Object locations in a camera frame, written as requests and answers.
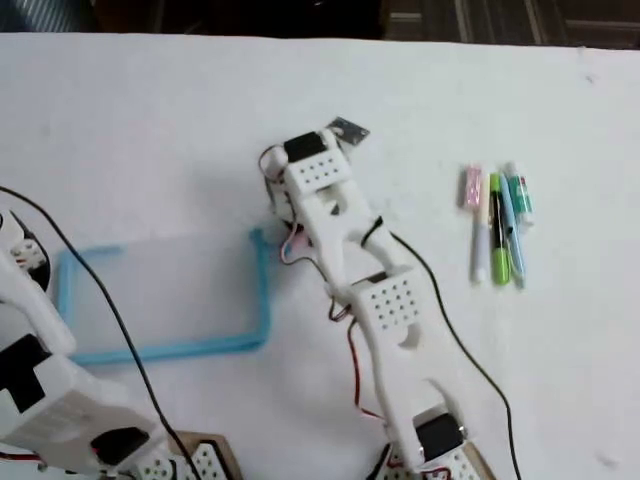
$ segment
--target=white robot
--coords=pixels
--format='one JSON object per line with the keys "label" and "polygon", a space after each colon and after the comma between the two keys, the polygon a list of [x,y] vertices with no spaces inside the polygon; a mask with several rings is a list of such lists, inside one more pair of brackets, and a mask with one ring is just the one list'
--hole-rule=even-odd
{"label": "white robot", "polygon": [[[268,149],[261,169],[276,213],[292,224],[292,235],[304,228],[332,297],[357,319],[371,352],[393,447],[369,478],[386,478],[397,468],[450,477],[465,460],[476,468],[483,462],[474,462],[477,452],[442,394],[408,368],[425,340],[429,285],[358,189],[336,134],[356,144],[358,135],[349,134],[364,131],[341,122]],[[73,472],[133,471],[150,478],[140,465],[166,440],[151,404],[68,358],[75,340],[45,294],[46,252],[10,210],[0,209],[0,222],[0,441]],[[352,284],[345,242],[360,245],[383,271]],[[493,478],[485,467],[466,473]]]}
{"label": "white robot", "polygon": [[68,471],[128,470],[164,439],[151,404],[69,360],[46,253],[10,210],[0,222],[0,440]]}

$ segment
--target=dark background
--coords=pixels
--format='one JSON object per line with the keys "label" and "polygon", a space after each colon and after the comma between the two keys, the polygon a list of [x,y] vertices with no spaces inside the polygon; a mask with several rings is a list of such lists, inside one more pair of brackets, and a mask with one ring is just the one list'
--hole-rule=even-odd
{"label": "dark background", "polygon": [[640,0],[0,0],[0,31],[635,49]]}

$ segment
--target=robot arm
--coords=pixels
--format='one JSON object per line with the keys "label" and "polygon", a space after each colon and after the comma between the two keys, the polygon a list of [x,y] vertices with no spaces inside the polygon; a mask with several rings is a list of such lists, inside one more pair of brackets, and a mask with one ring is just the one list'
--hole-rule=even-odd
{"label": "robot arm", "polygon": [[[425,451],[420,428],[448,413],[441,393],[414,373],[415,353],[426,333],[428,290],[421,273],[382,222],[376,224],[333,131],[312,132],[273,147],[265,171],[278,179],[272,186],[276,211],[291,220],[286,209],[278,209],[287,203],[278,197],[285,196],[311,239],[332,295],[351,306],[362,328],[391,441],[405,466],[414,472],[428,470],[434,457]],[[350,283],[346,242],[360,245],[378,260],[383,274]]]}
{"label": "robot arm", "polygon": [[67,358],[47,255],[11,211],[0,222],[0,441],[73,472],[126,470],[164,439],[155,412]]}

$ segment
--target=tabletop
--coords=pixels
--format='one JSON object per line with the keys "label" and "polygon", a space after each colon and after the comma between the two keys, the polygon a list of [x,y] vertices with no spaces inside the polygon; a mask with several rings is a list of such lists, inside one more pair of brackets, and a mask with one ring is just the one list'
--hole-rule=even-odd
{"label": "tabletop", "polygon": [[[3,34],[0,72],[0,184],[80,246],[248,229],[270,218],[256,166],[266,146],[337,115],[371,130],[351,155],[355,178],[431,264],[460,336],[509,397],[523,478],[635,476],[637,53]],[[461,168],[507,161],[527,176],[537,221],[521,291],[470,284],[472,221],[456,205]],[[35,213],[2,201],[61,248]],[[246,478],[363,478],[385,437],[353,407],[347,325],[326,320],[312,268],[281,275],[265,347],[149,363],[160,403],[176,428],[226,435]],[[514,478],[500,399],[435,298],[428,321],[425,376],[497,477]],[[144,391],[133,366],[92,371]]]}

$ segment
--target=blue plastic frame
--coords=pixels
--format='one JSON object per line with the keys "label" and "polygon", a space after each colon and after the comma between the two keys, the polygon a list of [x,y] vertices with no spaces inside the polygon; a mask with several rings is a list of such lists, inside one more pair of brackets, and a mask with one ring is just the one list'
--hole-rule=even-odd
{"label": "blue plastic frame", "polygon": [[[170,345],[157,345],[140,347],[138,354],[142,360],[162,360],[170,358],[184,358],[196,355],[216,355],[223,353],[251,352],[265,344],[271,330],[271,307],[269,303],[269,251],[271,246],[264,240],[261,229],[256,228],[249,234],[251,243],[256,253],[256,270],[258,279],[258,328],[249,333],[232,335],[227,337],[212,337],[197,342],[176,343]],[[85,258],[95,255],[117,254],[123,248],[98,247],[82,252]],[[58,312],[64,322],[73,326],[73,285],[76,269],[80,266],[78,261],[68,250],[59,256],[58,267],[58,293],[56,303]],[[129,350],[113,350],[101,353],[86,353],[73,355],[71,359],[79,365],[106,365],[114,363],[133,362],[133,356]]]}

